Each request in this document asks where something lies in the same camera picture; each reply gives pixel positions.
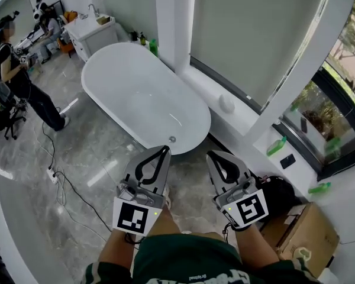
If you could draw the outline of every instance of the black pants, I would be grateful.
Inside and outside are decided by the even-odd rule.
[[[33,107],[37,115],[55,131],[64,126],[64,119],[59,115],[53,101],[48,94],[29,82],[12,82],[9,84],[11,91],[20,99],[25,99]]]

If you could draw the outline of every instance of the gray marble floor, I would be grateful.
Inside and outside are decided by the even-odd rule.
[[[43,74],[34,83],[61,109],[75,101],[66,112],[70,125],[58,133],[44,125],[45,132],[54,140],[57,169],[65,172],[76,190],[110,226],[116,184],[128,161],[143,148],[84,93],[80,83],[83,65],[77,55],[70,59],[57,54],[43,65]],[[104,239],[109,237],[109,231],[67,182],[65,208],[69,214],[56,201],[62,200],[61,189],[46,174],[51,163],[46,151],[53,152],[51,142],[42,133],[43,123],[31,107],[26,117],[27,122],[19,123],[17,128],[17,140],[6,141],[1,132],[0,169],[27,187],[41,231],[78,282],[84,268],[97,259],[104,241],[74,223],[69,214]],[[210,149],[217,147],[205,139],[191,152],[173,156],[167,183],[171,212],[182,231],[221,234],[227,223],[211,201],[215,191],[205,163],[205,153]]]

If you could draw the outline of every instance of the green shirt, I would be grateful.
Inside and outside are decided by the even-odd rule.
[[[225,242],[186,234],[146,238],[134,260],[133,279],[126,268],[111,263],[87,267],[82,283],[110,284],[258,284],[319,283],[303,261],[280,261],[251,274],[235,248]]]

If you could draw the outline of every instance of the cardboard box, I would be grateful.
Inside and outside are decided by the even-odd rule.
[[[339,243],[334,227],[315,203],[293,207],[265,224],[261,233],[282,260],[292,260],[300,247],[311,251],[306,265],[315,277],[325,269]]]

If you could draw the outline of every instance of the power strip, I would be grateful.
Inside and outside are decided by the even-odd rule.
[[[46,173],[49,176],[50,180],[53,182],[53,184],[56,184],[58,182],[57,176],[54,176],[54,170],[53,169],[46,169]]]

